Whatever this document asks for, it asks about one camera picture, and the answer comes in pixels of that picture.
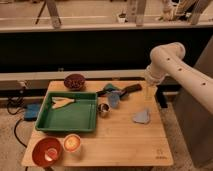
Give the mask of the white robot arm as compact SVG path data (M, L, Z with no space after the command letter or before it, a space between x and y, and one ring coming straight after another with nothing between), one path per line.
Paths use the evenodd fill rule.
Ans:
M202 106L213 114L213 78L190 67L182 61L185 47L173 42L154 47L150 52L151 63L144 78L150 86L159 85L166 75L175 79Z

